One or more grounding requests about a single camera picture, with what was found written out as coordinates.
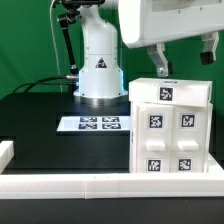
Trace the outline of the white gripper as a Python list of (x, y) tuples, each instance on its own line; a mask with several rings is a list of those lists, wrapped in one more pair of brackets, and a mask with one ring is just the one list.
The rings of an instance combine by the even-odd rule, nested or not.
[(173, 74), (164, 42), (203, 34), (201, 64), (216, 61), (219, 33), (214, 31), (224, 30), (224, 0), (119, 0), (118, 14), (123, 42), (129, 48), (149, 46), (159, 77)]

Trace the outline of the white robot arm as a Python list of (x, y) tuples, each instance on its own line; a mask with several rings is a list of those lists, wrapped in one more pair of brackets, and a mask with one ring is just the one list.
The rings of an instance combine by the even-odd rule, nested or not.
[(120, 27), (103, 20), (91, 3), (80, 8), (84, 66), (74, 96), (82, 102), (108, 104), (127, 96), (117, 63), (118, 37), (129, 48), (145, 47), (160, 77), (172, 74), (164, 56), (170, 41), (201, 36), (201, 62), (216, 60), (218, 32), (224, 30), (224, 0), (106, 0), (102, 6), (118, 10)]

